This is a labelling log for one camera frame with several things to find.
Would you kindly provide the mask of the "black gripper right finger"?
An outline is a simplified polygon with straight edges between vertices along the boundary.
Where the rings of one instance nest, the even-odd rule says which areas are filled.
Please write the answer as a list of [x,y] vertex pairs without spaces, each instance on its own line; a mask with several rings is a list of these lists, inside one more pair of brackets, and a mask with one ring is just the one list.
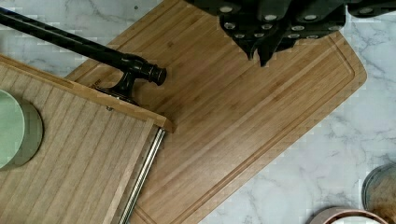
[[260,65],[265,66],[273,54],[294,46],[298,39],[319,39],[339,31],[346,23],[345,7],[339,6],[321,21],[299,22],[287,19],[258,44]]

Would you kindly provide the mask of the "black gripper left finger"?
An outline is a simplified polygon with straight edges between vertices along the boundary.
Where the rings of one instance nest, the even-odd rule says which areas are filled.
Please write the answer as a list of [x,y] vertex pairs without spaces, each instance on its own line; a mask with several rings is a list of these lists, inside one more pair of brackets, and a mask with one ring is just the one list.
[[283,21],[257,21],[250,15],[221,16],[219,24],[224,32],[252,60],[258,52],[261,61],[269,61],[275,52],[290,49],[288,25]]

